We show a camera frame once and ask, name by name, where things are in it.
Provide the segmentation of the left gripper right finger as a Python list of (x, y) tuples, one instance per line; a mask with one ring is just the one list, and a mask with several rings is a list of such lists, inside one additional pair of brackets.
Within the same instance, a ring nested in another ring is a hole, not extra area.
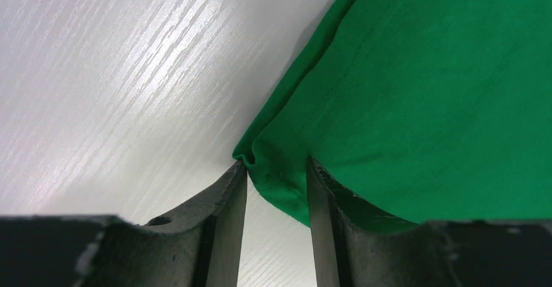
[(307, 196), (319, 286), (550, 286), (551, 221), (401, 219), (315, 159)]

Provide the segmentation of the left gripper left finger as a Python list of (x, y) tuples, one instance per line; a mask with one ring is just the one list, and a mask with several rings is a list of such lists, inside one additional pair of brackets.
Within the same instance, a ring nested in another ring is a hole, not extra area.
[(116, 215), (3, 216), (1, 285), (235, 286), (246, 202), (238, 161), (145, 225)]

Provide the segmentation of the green t shirt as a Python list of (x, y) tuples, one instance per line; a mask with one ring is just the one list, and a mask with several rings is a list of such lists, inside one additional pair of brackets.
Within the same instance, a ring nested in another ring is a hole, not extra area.
[(306, 162), (429, 219), (551, 217), (551, 0), (336, 0), (235, 147), (309, 223)]

